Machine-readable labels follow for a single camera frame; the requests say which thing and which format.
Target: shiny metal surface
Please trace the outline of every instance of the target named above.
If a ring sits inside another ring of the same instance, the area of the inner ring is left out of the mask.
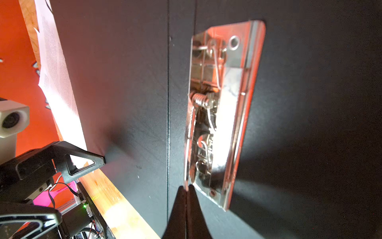
[[[185,187],[228,210],[265,25],[212,27],[193,37],[185,135]]]

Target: metal lever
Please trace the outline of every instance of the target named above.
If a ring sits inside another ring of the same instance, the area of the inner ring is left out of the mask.
[[[262,21],[193,37],[185,135],[185,189],[228,210],[265,36]]]

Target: pink object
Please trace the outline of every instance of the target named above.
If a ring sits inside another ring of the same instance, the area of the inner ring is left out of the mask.
[[[75,192],[78,191],[77,190],[77,184],[73,181],[73,182],[70,182],[68,184],[71,189],[73,189]],[[54,199],[57,194],[59,194],[60,192],[64,191],[64,190],[69,190],[68,187],[64,187],[62,189],[58,189],[57,191],[51,191],[50,192],[50,195],[52,196],[52,198]],[[51,200],[49,198],[49,195],[48,195],[48,191],[44,191],[42,193],[40,193],[40,195],[38,195],[34,200],[33,200],[33,204],[34,205],[39,205],[39,206],[49,206],[51,204]]]

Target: metal clip mechanism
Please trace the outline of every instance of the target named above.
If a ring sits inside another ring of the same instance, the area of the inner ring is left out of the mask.
[[[185,188],[228,210],[265,36],[262,21],[193,37],[185,136]]]

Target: paper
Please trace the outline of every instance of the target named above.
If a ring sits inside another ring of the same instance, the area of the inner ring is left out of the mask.
[[[86,150],[85,138],[78,116],[68,69],[58,37],[53,14],[45,0],[35,0],[39,32],[41,71],[39,87],[45,94],[63,139]],[[71,157],[73,164],[81,168],[86,159]]]

